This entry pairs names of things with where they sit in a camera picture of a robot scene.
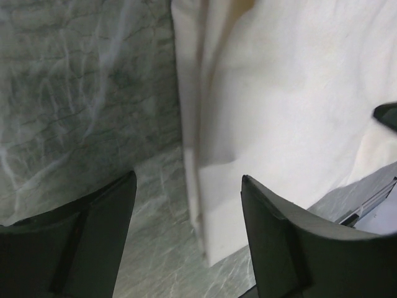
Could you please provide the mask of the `cream white t-shirt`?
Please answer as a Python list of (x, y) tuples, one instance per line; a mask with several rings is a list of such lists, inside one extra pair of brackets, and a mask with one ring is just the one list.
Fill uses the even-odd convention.
[(395, 1), (173, 1), (190, 216), (207, 264), (247, 236), (241, 178), (309, 208), (396, 162)]

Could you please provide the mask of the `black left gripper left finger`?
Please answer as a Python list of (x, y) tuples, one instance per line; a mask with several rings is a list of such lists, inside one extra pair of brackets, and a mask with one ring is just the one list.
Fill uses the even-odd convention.
[(135, 197), (130, 171), (80, 199), (1, 227), (1, 296), (112, 297)]

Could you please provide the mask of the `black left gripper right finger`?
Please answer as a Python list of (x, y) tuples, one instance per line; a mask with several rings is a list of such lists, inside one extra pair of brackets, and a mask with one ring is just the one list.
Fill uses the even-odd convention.
[(395, 297), (396, 234), (330, 222), (242, 178), (256, 284), (246, 297)]

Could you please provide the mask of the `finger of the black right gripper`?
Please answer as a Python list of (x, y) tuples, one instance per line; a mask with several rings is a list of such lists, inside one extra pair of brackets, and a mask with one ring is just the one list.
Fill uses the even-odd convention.
[(397, 130), (397, 102), (382, 104), (373, 111), (373, 118), (391, 130)]

